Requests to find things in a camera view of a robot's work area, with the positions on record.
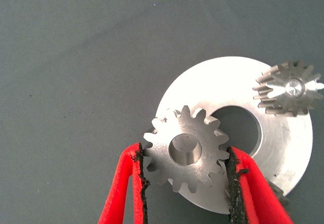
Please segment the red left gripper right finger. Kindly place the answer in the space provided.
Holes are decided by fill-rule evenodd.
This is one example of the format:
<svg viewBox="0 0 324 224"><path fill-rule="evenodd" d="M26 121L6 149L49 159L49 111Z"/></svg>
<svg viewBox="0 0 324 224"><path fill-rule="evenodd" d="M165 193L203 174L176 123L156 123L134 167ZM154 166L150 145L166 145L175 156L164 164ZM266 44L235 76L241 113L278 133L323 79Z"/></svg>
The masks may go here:
<svg viewBox="0 0 324 224"><path fill-rule="evenodd" d="M231 223L293 223L255 161L228 147L225 161Z"/></svg>

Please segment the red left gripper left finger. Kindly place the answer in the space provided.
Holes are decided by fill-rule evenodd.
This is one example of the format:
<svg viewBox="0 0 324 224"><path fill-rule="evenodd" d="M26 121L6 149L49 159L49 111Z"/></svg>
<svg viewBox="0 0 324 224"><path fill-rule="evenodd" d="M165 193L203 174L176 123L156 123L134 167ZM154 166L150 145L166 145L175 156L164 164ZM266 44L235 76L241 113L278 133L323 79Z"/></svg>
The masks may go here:
<svg viewBox="0 0 324 224"><path fill-rule="evenodd" d="M145 191L150 182L143 173L143 158L144 151L139 142L121 153L98 223L123 223L130 177L133 186L134 223L148 223Z"/></svg>

